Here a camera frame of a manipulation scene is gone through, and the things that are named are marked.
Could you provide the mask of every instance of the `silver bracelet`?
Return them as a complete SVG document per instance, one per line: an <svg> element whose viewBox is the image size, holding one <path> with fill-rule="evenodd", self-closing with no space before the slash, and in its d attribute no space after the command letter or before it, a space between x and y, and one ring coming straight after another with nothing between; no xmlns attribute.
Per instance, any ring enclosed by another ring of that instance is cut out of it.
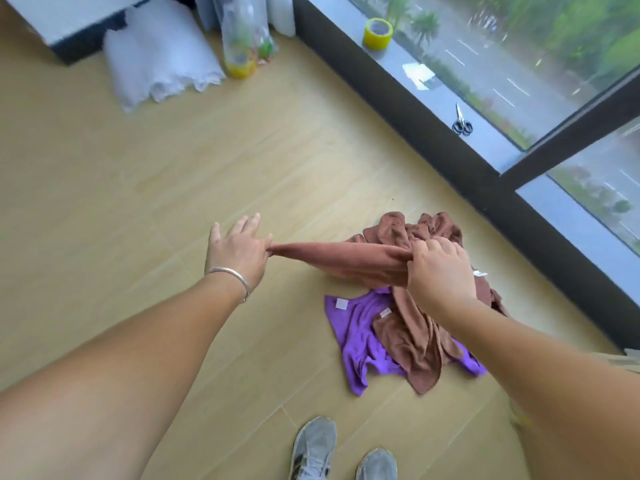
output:
<svg viewBox="0 0 640 480"><path fill-rule="evenodd" d="M238 273L235 269L231 269L230 267L212 267L207 271L207 274L217 273L219 271L221 271L222 273L233 274L244 285L244 291L246 292L246 294L244 295L244 300L242 300L242 302L244 303L246 299L249 298L249 295L251 295L251 287L249 286L249 283L247 283L243 278L242 274Z"/></svg>

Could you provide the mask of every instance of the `gray sneaker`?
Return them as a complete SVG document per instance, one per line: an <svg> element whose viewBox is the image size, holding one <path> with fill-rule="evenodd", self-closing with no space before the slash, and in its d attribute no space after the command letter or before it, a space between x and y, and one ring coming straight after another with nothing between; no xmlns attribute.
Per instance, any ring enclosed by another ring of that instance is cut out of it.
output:
<svg viewBox="0 0 640 480"><path fill-rule="evenodd" d="M396 459L384 448L371 450L358 465L356 480L398 480Z"/></svg>
<svg viewBox="0 0 640 480"><path fill-rule="evenodd" d="M304 425L293 443L290 480L325 480L338 431L329 418L318 416Z"/></svg>

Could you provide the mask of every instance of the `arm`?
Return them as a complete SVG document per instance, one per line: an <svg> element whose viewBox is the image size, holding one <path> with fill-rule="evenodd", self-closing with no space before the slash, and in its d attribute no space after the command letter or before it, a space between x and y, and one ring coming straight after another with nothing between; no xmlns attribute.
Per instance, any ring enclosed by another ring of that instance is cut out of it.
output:
<svg viewBox="0 0 640 480"><path fill-rule="evenodd" d="M480 359L507 393L598 478L640 477L640 380L476 300L467 253L437 238L413 245L409 291Z"/></svg>
<svg viewBox="0 0 640 480"><path fill-rule="evenodd" d="M254 289L271 238L260 222L211 230L205 271L235 269ZM142 475L207 350L244 298L227 273L124 320L0 394L0 477L134 479Z"/></svg>

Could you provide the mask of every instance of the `white clothing label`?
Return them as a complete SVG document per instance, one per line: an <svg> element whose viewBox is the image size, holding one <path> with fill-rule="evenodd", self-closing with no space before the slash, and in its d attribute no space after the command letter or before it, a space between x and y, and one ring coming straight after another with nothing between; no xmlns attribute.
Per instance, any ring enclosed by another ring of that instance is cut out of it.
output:
<svg viewBox="0 0 640 480"><path fill-rule="evenodd" d="M335 307L340 309L340 310L346 310L348 304L349 304L349 300L348 299L338 298L337 300L335 300Z"/></svg>

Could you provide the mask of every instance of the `purple fabric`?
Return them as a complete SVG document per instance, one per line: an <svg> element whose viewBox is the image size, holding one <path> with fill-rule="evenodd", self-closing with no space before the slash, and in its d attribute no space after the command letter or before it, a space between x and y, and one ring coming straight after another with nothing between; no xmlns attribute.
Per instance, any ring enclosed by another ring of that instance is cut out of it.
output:
<svg viewBox="0 0 640 480"><path fill-rule="evenodd" d="M342 351L342 362L351 391L356 395L362 395L367 388L369 365L379 374L400 374L406 377L405 371L388 354L372 327L373 319L394 304L391 288L378 288L359 298L350 299L346 310L335 307L338 299L337 296L325 296L324 311ZM485 374L484 365L459 341L456 340L456 343L463 355L460 360L454 361L459 362L473 376Z"/></svg>

